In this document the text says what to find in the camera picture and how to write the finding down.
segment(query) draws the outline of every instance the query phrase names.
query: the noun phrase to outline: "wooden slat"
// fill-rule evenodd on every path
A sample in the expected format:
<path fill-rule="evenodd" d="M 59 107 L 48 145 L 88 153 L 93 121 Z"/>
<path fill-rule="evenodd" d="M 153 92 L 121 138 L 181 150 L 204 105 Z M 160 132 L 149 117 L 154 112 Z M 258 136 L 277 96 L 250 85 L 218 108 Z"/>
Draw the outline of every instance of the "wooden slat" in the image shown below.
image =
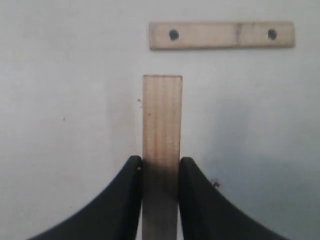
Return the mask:
<path fill-rule="evenodd" d="M 181 104 L 181 76 L 144 76 L 143 240 L 177 238 Z"/>
<path fill-rule="evenodd" d="M 276 32 L 275 39 L 272 39 L 273 30 Z M 153 22 L 149 25 L 152 50 L 290 48 L 294 44 L 295 28 L 292 22 Z"/>

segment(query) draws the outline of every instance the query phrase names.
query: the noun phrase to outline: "wooden stick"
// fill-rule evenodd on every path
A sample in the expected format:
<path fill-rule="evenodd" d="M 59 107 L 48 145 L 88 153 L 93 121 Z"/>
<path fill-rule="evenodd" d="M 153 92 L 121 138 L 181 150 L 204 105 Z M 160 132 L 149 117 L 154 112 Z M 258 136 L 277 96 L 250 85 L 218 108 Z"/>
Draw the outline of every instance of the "wooden stick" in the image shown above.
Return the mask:
<path fill-rule="evenodd" d="M 177 239 L 181 104 L 181 76 L 144 76 L 143 240 Z"/>
<path fill-rule="evenodd" d="M 154 22 L 149 25 L 152 50 L 210 48 L 290 48 L 292 22 Z"/>

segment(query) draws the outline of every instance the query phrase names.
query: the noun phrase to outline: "wooden slat with holes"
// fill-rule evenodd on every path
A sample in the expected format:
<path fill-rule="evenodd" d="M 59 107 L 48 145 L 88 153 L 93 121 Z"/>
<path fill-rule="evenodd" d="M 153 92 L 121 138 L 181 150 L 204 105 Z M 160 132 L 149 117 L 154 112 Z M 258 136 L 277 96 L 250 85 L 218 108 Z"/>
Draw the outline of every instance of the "wooden slat with holes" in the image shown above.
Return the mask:
<path fill-rule="evenodd" d="M 143 240 L 177 238 L 181 107 L 181 76 L 144 76 Z"/>
<path fill-rule="evenodd" d="M 294 24 L 275 22 L 153 22 L 149 25 L 152 50 L 211 48 L 290 48 Z"/>

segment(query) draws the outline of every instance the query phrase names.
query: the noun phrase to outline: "horizontal wooden strip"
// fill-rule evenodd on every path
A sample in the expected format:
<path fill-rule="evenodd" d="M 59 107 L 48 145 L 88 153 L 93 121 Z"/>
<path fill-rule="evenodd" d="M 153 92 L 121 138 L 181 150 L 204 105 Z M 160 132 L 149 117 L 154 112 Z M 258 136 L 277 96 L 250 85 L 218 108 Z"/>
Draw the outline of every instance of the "horizontal wooden strip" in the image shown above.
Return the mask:
<path fill-rule="evenodd" d="M 152 50 L 210 48 L 290 48 L 295 44 L 292 22 L 153 22 Z"/>
<path fill-rule="evenodd" d="M 142 239 L 176 240 L 182 77 L 143 78 Z"/>

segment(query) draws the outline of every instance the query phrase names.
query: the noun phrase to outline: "dark spot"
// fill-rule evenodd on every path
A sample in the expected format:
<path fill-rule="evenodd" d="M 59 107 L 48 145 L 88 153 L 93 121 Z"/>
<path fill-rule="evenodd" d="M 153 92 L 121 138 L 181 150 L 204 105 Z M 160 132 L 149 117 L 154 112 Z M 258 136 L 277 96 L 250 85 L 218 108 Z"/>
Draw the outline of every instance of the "dark spot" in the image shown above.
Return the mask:
<path fill-rule="evenodd" d="M 270 39 L 270 40 L 276 40 L 276 38 L 277 38 L 277 31 L 274 30 L 274 29 L 269 29 L 269 30 L 268 30 L 267 38 Z"/>
<path fill-rule="evenodd" d="M 179 33 L 177 30 L 174 30 L 172 29 L 170 32 L 169 32 L 169 37 L 170 37 L 170 40 L 171 41 L 175 41 L 179 38 Z"/>

